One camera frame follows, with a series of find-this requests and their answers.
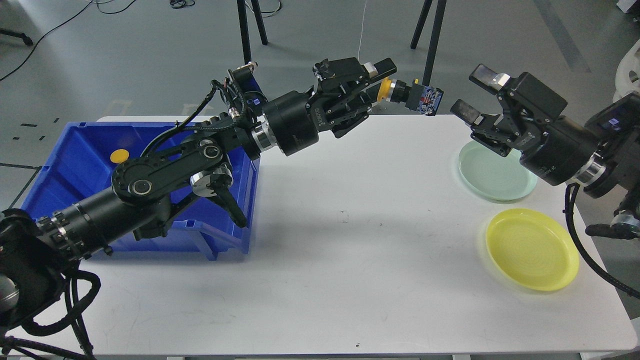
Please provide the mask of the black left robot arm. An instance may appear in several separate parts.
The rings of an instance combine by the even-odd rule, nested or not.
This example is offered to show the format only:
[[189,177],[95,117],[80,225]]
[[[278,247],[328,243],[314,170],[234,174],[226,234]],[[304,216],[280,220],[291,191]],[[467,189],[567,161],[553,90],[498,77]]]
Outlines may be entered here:
[[165,237],[170,223],[203,198],[241,228],[249,221],[230,192],[229,152],[251,159],[278,147],[292,155],[315,144],[321,132],[340,138],[369,116],[379,83],[397,66],[354,57],[324,59],[313,66],[318,80],[304,92],[290,91],[254,104],[254,62],[229,70],[195,115],[219,93],[226,112],[194,124],[195,115],[160,133],[139,157],[117,165],[106,189],[34,220],[22,209],[1,212],[1,358],[36,351],[73,360],[93,360],[82,314],[101,287],[80,269],[94,253],[132,233],[137,240]]

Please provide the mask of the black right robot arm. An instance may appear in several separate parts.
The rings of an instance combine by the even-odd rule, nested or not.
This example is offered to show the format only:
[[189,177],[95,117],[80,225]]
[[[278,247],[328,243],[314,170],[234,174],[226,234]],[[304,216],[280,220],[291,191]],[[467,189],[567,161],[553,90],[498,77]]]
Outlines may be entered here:
[[638,298],[639,292],[598,265],[580,242],[574,223],[578,190],[598,199],[617,186],[626,196],[609,223],[588,225],[591,237],[639,238],[640,130],[639,94],[630,92],[578,125],[563,115],[567,101],[528,72],[518,77],[478,64],[469,79],[495,96],[500,114],[486,114],[458,99],[451,112],[471,129],[471,138],[501,157],[521,153],[519,163],[556,186],[564,196],[567,230],[586,264],[613,287]]

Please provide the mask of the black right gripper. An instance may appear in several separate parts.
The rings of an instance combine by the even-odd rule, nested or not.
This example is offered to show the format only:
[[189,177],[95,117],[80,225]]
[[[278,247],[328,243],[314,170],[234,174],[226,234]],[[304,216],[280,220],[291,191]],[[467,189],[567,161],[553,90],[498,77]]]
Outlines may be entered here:
[[501,157],[520,152],[519,163],[550,185],[576,180],[590,186],[603,175],[599,141],[562,115],[567,101],[524,72],[496,73],[480,63],[469,75],[473,84],[496,96],[501,114],[483,114],[462,99],[450,108],[471,129],[471,137]]

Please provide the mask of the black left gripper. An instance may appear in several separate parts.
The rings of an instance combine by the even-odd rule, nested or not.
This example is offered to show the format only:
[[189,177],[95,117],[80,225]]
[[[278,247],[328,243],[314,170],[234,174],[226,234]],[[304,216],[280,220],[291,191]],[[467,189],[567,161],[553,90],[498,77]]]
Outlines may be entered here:
[[391,58],[361,64],[356,57],[314,64],[316,89],[290,91],[262,107],[253,126],[259,152],[278,147],[287,157],[319,141],[321,132],[340,139],[369,116],[375,96],[366,88],[397,72]]

